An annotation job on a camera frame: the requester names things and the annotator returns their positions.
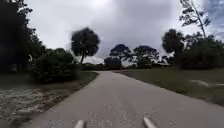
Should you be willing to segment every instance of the treeline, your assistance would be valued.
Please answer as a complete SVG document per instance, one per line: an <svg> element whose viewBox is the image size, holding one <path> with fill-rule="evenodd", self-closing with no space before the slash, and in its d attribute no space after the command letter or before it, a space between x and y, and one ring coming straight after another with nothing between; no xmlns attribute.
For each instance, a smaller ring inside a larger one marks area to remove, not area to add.
<svg viewBox="0 0 224 128"><path fill-rule="evenodd" d="M224 45L214 36L206 35L210 20L197 10L191 0L181 0L183 26L196 24L202 30L192 35L170 29L162 38L164 50L171 55L159 56L150 46L133 50L124 44L111 49L104 64L83 64L87 56L94 56L100 44L99 36L90 28L74 31L69 50L48 49L39 40L35 29L29 28L27 15L32 12L23 0L0 1L0 72L28 72L40 83L73 80L80 66L83 70L141 69L158 66L177 66L181 69L212 69L224 66Z"/></svg>

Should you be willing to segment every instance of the asphalt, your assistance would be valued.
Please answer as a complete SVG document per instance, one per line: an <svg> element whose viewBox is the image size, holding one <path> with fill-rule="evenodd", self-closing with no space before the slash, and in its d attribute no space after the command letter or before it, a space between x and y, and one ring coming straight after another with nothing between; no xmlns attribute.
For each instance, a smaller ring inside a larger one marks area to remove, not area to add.
<svg viewBox="0 0 224 128"><path fill-rule="evenodd" d="M159 128L224 128L224 108L112 72L99 72L83 90L23 128L143 128L149 117Z"/></svg>

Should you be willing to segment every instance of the cloudy sky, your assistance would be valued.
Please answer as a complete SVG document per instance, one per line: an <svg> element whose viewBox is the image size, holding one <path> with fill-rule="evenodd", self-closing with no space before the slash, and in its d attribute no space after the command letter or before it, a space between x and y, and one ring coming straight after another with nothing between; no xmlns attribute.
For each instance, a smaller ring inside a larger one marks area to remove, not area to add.
<svg viewBox="0 0 224 128"><path fill-rule="evenodd" d="M37 29L47 47L69 48L72 31L89 26L101 39L96 56L86 59L102 62L116 44L131 49L140 44L157 48L169 28L184 33L198 31L197 27L181 27L179 0L26 0L34 11L30 26ZM224 37L224 0L195 0L196 5L211 17L207 31Z"/></svg>

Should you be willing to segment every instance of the foliage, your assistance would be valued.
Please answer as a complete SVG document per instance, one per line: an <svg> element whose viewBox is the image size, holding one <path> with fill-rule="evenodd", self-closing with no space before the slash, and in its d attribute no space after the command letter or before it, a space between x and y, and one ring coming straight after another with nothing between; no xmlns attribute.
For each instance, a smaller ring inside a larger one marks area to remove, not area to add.
<svg viewBox="0 0 224 128"><path fill-rule="evenodd" d="M130 66L125 67L125 69L138 69L136 64L132 64Z"/></svg>
<svg viewBox="0 0 224 128"><path fill-rule="evenodd" d="M84 28L72 34L71 50L76 56L81 56L81 63L87 56L93 56L97 53L100 39L93 30Z"/></svg>
<svg viewBox="0 0 224 128"><path fill-rule="evenodd" d="M85 63L82 65L82 70L84 70L84 71L103 71L103 70L105 70L105 66L103 64Z"/></svg>
<svg viewBox="0 0 224 128"><path fill-rule="evenodd" d="M73 80L76 77L76 61L63 49L48 50L34 61L31 76L38 83Z"/></svg>
<svg viewBox="0 0 224 128"><path fill-rule="evenodd" d="M163 48L167 53L173 53L175 61L177 62L179 56L184 49L184 35L181 32L177 32L175 29L170 29L162 38Z"/></svg>
<svg viewBox="0 0 224 128"><path fill-rule="evenodd" d="M9 71L14 64L18 70L27 67L28 55L35 51L32 45L36 45L32 39L35 29L28 27L27 15L31 12L24 0L0 1L1 71Z"/></svg>
<svg viewBox="0 0 224 128"><path fill-rule="evenodd" d="M118 58L108 57L104 60L104 63L107 70L119 70L122 68L121 60Z"/></svg>
<svg viewBox="0 0 224 128"><path fill-rule="evenodd" d="M210 24L211 20L195 6L193 0L180 0L180 2L184 8L180 16L180 21L184 21L183 26L197 24L206 38L205 27Z"/></svg>
<svg viewBox="0 0 224 128"><path fill-rule="evenodd" d="M136 56L137 63L147 60L146 64L150 64L150 61L158 60L159 52L150 46L140 45L134 49L134 56Z"/></svg>
<svg viewBox="0 0 224 128"><path fill-rule="evenodd" d="M182 53L183 69L211 69L224 66L224 45L213 36L190 42Z"/></svg>
<svg viewBox="0 0 224 128"><path fill-rule="evenodd" d="M110 51L111 57L116 57L120 61L131 59L131 50L124 44L118 44Z"/></svg>
<svg viewBox="0 0 224 128"><path fill-rule="evenodd" d="M152 62L148 57L141 57L137 60L138 69L151 68Z"/></svg>

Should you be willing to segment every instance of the bush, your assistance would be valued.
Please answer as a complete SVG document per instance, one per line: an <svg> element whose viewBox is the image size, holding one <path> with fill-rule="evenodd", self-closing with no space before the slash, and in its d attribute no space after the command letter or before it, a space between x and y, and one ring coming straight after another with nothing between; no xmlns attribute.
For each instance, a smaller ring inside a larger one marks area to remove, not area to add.
<svg viewBox="0 0 224 128"><path fill-rule="evenodd" d="M105 70L105 67L103 64L85 63L85 64L82 64L82 70L84 70L84 71L103 71L103 70Z"/></svg>
<svg viewBox="0 0 224 128"><path fill-rule="evenodd" d="M137 61L138 69L152 68L152 62L149 58L143 57Z"/></svg>
<svg viewBox="0 0 224 128"><path fill-rule="evenodd" d="M48 50L33 62L31 77L38 83L73 80L76 77L76 61L64 49Z"/></svg>
<svg viewBox="0 0 224 128"><path fill-rule="evenodd" d="M117 58L108 57L104 60L104 63L107 70L120 70L122 68L121 60Z"/></svg>
<svg viewBox="0 0 224 128"><path fill-rule="evenodd" d="M224 46L214 38L200 39L189 45L180 57L183 69L212 69L224 66Z"/></svg>

